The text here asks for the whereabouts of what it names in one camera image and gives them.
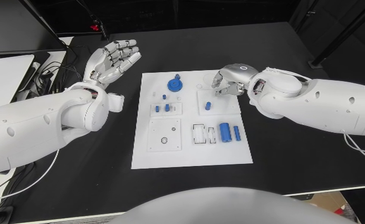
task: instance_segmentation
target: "blue object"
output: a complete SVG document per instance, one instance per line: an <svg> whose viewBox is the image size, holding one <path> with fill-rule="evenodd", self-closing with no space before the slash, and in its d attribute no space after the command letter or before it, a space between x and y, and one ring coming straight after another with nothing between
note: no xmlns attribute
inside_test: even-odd
<svg viewBox="0 0 365 224"><path fill-rule="evenodd" d="M238 130L238 126L234 126L234 134L235 134L235 140L241 141L241 136L240 136L240 130Z"/></svg>
<svg viewBox="0 0 365 224"><path fill-rule="evenodd" d="M207 102L205 109L207 109L208 111L211 110L211 102Z"/></svg>
<svg viewBox="0 0 365 224"><path fill-rule="evenodd" d="M183 83L181 81L179 74L175 75L175 78L168 82L168 88L172 92L178 92L183 88Z"/></svg>
<svg viewBox="0 0 365 224"><path fill-rule="evenodd" d="M221 131L222 142L233 141L231 130L230 130L230 124L228 123L220 124L220 131Z"/></svg>

